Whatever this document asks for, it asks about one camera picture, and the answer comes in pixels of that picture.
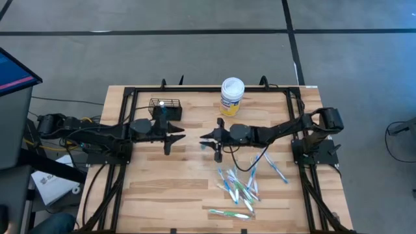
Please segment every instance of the monitor screen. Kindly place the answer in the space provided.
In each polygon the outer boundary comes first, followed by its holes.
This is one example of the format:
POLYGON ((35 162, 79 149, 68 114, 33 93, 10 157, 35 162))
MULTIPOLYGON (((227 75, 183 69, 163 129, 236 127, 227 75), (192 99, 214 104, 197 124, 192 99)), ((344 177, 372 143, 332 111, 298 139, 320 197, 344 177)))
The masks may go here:
POLYGON ((36 74, 0 49, 0 96, 41 82, 36 74))

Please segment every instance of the wooden tabletop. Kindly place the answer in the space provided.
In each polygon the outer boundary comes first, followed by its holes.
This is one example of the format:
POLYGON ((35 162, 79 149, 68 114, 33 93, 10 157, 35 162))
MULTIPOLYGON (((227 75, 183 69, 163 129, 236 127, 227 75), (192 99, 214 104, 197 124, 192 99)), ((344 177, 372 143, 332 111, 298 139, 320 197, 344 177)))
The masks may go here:
MULTIPOLYGON (((322 106, 316 87, 301 86, 300 90, 305 112, 322 106)), ((123 91, 124 86, 109 87, 102 124, 117 124, 123 91)), ((173 145, 169 156, 163 154, 162 143, 135 144, 125 173, 117 233, 168 233, 170 228, 176 228, 178 233, 240 233, 241 229, 247 229, 248 233, 309 233, 298 167, 293 162, 290 147, 292 136, 280 138, 268 148, 268 154, 289 180, 288 185, 266 160, 259 161, 256 178, 262 200, 253 205, 255 217, 242 221, 208 213, 209 209, 218 209, 249 214, 242 202, 235 205, 229 194, 216 186, 221 183, 217 166, 223 170, 233 168, 231 155, 225 153, 223 163, 215 163, 214 151, 210 148, 202 150, 199 137, 216 127, 218 117, 224 119, 226 129, 235 123, 270 127, 288 121, 286 98, 282 93, 246 92, 240 111, 234 117, 220 114, 219 93, 143 92, 138 95, 137 107, 147 106, 150 98, 180 99, 182 120, 172 123, 184 128, 186 137, 173 145)), ((140 109, 135 118, 151 116, 147 109, 140 109)), ((235 153, 240 167, 249 167, 250 158, 259 152, 257 148, 241 148, 235 153)), ((90 186, 99 167, 96 165, 89 169, 85 188, 90 186)), ((317 170, 323 200, 339 216, 341 223, 352 229, 339 174, 326 165, 318 166, 317 170)), ((101 171, 92 187, 86 207, 87 219, 102 201, 107 172, 108 166, 101 171)), ((248 172, 239 172, 238 177, 247 181, 249 175, 248 172)), ((317 206, 315 202, 312 204, 319 229, 317 206)), ((80 224, 82 212, 81 206, 77 217, 80 224)), ((111 214, 112 203, 107 212, 106 228, 110 226, 111 214)))

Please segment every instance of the gray floor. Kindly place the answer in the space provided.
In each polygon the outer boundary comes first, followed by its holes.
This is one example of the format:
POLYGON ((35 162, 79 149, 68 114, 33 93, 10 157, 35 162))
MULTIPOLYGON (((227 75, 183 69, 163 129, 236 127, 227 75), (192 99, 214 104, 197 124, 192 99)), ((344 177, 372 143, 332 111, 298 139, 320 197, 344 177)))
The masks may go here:
MULTIPOLYGON (((416 28, 412 0, 289 0, 295 29, 416 28)), ((286 28, 281 1, 14 0, 0 31, 286 28)), ((353 225, 362 233, 414 233, 416 165, 384 146, 393 121, 416 117, 416 34, 296 35, 307 85, 341 111, 334 136, 353 225)), ((193 36, 2 36, 0 46, 44 79, 34 95, 104 102, 108 85, 297 84, 286 34, 193 36)), ((37 114, 94 116, 101 107, 32 100, 37 114)), ((407 133, 389 138, 414 160, 407 133)))

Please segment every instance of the plastic jar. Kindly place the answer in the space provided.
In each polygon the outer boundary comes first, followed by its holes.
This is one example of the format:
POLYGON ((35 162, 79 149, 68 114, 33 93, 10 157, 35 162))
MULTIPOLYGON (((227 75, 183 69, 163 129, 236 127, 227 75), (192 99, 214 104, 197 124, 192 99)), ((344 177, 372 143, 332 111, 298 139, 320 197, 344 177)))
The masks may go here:
POLYGON ((240 109, 244 94, 244 83, 235 77, 226 79, 221 86, 220 112, 225 116, 234 116, 240 109))

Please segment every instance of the small black basket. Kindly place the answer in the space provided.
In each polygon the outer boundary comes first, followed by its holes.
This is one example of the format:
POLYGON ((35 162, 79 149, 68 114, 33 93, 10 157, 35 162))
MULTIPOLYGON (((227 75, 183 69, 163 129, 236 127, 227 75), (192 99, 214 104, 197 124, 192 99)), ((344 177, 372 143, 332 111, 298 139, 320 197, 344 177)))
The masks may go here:
POLYGON ((166 119, 172 121, 181 121, 182 118, 182 107, 181 102, 178 99, 162 99, 162 98, 151 98, 149 102, 149 113, 151 117, 155 117, 162 114, 162 108, 159 103, 163 101, 166 107, 166 119))

